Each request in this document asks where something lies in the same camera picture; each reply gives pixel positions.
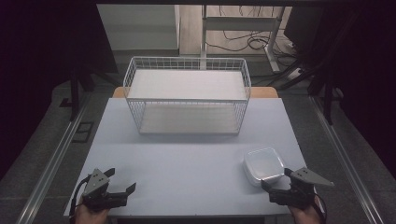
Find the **white power strip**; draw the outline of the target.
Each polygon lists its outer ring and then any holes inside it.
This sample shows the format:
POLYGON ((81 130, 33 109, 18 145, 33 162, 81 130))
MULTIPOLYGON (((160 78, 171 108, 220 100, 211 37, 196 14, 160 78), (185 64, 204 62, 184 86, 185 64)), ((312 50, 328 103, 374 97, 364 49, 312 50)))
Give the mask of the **white power strip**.
POLYGON ((287 76, 287 80, 293 80, 295 78, 297 78, 304 70, 302 68, 296 68, 295 70, 293 70, 288 76, 287 76))

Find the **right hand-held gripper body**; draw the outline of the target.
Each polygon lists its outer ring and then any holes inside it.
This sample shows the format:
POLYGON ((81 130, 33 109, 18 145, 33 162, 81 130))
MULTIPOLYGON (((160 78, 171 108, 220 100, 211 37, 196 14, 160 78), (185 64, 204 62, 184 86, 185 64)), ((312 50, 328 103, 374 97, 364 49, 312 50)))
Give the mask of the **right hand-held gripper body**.
POLYGON ((321 175, 303 167, 292 171, 290 189, 274 189, 269 193, 269 201, 279 205, 305 209, 315 202, 315 185, 334 187, 334 183, 321 175))

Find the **black rectangular floor frame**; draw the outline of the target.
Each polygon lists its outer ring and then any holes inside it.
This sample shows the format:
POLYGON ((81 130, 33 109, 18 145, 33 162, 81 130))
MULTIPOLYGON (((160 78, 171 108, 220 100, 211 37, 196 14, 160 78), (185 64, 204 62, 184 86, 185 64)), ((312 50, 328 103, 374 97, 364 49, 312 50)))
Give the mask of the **black rectangular floor frame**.
POLYGON ((72 142, 79 144, 87 143, 92 133, 93 124, 94 124, 93 121, 82 121, 78 125, 78 128, 73 136, 72 142))

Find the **black metal stand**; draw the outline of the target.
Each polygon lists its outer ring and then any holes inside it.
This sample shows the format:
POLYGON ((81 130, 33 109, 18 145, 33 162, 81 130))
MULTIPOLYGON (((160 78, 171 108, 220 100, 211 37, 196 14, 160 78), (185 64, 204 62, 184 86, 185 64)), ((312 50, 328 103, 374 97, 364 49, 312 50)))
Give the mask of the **black metal stand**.
POLYGON ((332 125, 332 63, 358 17, 358 12, 351 11, 336 23, 331 35, 325 41, 326 51, 323 53, 319 63, 311 69, 315 76, 308 87, 308 93, 310 95, 318 95, 320 90, 324 90, 322 114, 330 125, 332 125))
POLYGON ((95 84, 92 75, 96 75, 114 87, 118 87, 120 82, 112 74, 119 72, 112 51, 109 53, 94 53, 91 56, 75 54, 70 58, 70 88, 71 88, 71 117, 70 120, 77 119, 78 113, 82 110, 80 101, 80 89, 84 92, 93 92, 95 84))

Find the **white metal desk frame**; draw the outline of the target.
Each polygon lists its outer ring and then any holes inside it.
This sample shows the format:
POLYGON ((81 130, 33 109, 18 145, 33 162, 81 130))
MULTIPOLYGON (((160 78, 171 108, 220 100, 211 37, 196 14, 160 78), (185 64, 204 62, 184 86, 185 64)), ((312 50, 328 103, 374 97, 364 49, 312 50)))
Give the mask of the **white metal desk frame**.
POLYGON ((271 69, 274 73, 279 73, 280 69, 274 54, 274 45, 276 37, 283 19, 285 7, 280 7, 275 17, 230 17, 230 16, 208 16, 207 6, 202 6, 202 43, 200 56, 206 57, 207 47, 206 34, 208 31, 252 31, 267 32, 269 34, 268 42, 263 49, 271 69))

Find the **white cabinet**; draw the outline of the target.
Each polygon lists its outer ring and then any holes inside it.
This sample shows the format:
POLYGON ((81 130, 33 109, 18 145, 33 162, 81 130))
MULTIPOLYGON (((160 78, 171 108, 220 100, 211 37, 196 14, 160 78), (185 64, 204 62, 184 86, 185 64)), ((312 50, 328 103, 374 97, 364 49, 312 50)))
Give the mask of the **white cabinet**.
POLYGON ((179 48, 179 5, 96 6, 112 50, 179 48))

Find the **person's left hand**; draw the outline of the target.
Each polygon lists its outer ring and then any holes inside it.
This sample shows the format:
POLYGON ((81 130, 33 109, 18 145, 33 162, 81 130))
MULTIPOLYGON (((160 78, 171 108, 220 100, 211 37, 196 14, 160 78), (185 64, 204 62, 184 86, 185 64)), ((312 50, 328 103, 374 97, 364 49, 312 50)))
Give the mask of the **person's left hand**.
POLYGON ((106 224, 108 213, 108 209, 93 212, 83 204, 76 209, 75 224, 106 224))

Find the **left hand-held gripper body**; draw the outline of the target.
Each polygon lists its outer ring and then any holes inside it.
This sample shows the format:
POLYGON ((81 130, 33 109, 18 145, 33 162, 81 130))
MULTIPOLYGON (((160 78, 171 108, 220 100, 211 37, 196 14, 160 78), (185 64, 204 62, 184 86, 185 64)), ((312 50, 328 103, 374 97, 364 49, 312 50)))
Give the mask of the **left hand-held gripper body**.
POLYGON ((110 193, 108 187, 109 177, 95 168, 82 193, 82 203, 94 212, 125 206, 127 200, 121 198, 122 192, 110 193))

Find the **person's right hand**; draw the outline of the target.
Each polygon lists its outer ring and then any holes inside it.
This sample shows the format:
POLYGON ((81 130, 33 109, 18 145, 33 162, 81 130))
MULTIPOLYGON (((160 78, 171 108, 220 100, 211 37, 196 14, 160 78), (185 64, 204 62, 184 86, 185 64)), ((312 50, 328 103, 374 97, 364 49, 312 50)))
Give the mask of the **person's right hand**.
POLYGON ((313 206, 305 210, 289 206, 289 210, 295 224, 322 224, 321 217, 313 206))

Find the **wooden table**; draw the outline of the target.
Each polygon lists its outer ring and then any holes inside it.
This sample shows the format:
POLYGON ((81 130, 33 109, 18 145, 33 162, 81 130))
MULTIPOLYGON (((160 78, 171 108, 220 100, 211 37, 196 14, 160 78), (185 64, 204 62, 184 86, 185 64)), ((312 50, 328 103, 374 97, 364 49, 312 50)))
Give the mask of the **wooden table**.
MULTIPOLYGON (((123 98, 123 87, 117 87, 113 92, 113 98, 123 98)), ((277 98, 278 93, 273 87, 252 87, 251 98, 277 98)))

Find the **clear plastic food container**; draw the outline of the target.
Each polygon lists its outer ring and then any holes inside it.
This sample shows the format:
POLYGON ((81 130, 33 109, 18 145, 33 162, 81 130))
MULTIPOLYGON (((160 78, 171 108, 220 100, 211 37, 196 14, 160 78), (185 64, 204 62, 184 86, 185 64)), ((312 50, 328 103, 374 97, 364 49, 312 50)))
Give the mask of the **clear plastic food container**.
POLYGON ((247 152, 243 167, 248 181, 255 187, 259 187, 262 181, 273 184, 284 175, 284 162, 271 147, 247 152))

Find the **aluminium floor rail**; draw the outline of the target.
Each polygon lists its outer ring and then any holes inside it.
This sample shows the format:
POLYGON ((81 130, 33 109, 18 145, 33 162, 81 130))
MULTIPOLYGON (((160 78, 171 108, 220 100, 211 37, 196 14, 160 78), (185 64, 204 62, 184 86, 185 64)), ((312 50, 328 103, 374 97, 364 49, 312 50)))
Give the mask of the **aluminium floor rail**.
POLYGON ((353 188, 359 203, 361 204, 362 210, 364 214, 367 216, 367 219, 370 224, 385 224, 384 219, 381 217, 379 210, 371 196, 369 190, 363 184, 355 166, 347 155, 346 148, 342 144, 337 132, 334 127, 326 120, 324 116, 324 109, 320 104, 320 100, 317 97, 309 96, 309 100, 313 105, 318 119, 328 136, 334 153, 336 154, 344 172, 346 173, 346 177, 353 188))
POLYGON ((81 119, 85 114, 90 98, 90 93, 84 93, 82 95, 81 102, 79 103, 79 111, 77 112, 75 118, 69 122, 60 143, 55 148, 44 171, 38 178, 38 181, 25 206, 21 210, 21 213, 15 224, 33 223, 41 204, 44 202, 50 185, 59 170, 59 167, 64 159, 64 155, 70 146, 72 138, 78 129, 78 125, 80 124, 81 119))

